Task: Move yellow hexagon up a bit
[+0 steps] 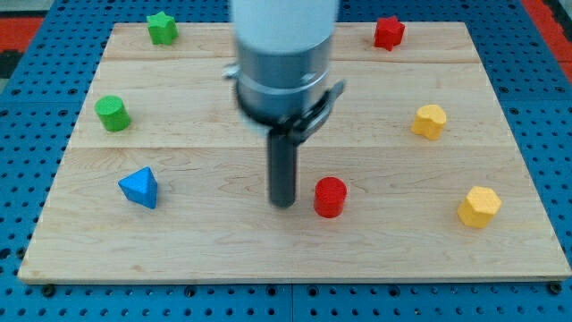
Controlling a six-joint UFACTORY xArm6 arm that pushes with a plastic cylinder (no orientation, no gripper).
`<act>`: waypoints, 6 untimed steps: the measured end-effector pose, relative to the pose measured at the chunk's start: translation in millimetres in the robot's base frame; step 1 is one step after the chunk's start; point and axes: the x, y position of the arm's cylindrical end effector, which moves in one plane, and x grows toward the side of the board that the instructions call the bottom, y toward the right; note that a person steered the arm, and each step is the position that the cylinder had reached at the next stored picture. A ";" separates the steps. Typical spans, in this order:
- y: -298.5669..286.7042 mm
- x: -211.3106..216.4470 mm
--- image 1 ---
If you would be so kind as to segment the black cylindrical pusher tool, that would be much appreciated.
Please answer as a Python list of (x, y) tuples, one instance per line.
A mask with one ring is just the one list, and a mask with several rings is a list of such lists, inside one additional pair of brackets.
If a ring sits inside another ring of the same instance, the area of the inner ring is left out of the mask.
[(267, 169), (270, 202), (289, 208), (296, 200), (298, 147), (276, 129), (267, 135)]

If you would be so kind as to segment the black clamp on arm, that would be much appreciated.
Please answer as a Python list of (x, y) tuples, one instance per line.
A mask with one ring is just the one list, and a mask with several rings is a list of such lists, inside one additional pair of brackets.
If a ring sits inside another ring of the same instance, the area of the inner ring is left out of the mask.
[(235, 89), (238, 107), (247, 118), (259, 127), (265, 128), (267, 136), (271, 134), (282, 136), (293, 145), (298, 146), (307, 141), (326, 123), (335, 101), (343, 93), (345, 87), (346, 81), (340, 80), (326, 90), (317, 102), (308, 109), (294, 109), (278, 114), (270, 114), (271, 110), (269, 109), (269, 107), (277, 107), (276, 100), (271, 100), (266, 105), (262, 105), (262, 108), (256, 108), (247, 103), (245, 95), (239, 93), (239, 83), (236, 84)]

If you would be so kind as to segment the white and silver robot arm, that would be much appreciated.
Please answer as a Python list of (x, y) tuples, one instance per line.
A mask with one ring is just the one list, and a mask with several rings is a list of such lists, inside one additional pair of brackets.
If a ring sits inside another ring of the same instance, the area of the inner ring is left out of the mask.
[(338, 0), (231, 0), (239, 109), (267, 129), (268, 196), (296, 200), (298, 147), (329, 118), (345, 83), (327, 85)]

